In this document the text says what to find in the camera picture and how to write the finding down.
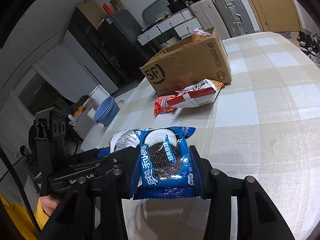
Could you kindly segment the person left hand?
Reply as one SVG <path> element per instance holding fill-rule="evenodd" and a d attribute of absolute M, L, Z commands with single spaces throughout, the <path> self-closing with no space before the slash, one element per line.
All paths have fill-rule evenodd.
<path fill-rule="evenodd" d="M 60 203 L 60 200 L 52 195 L 40 197 L 40 203 L 44 212 L 50 217 Z"/>

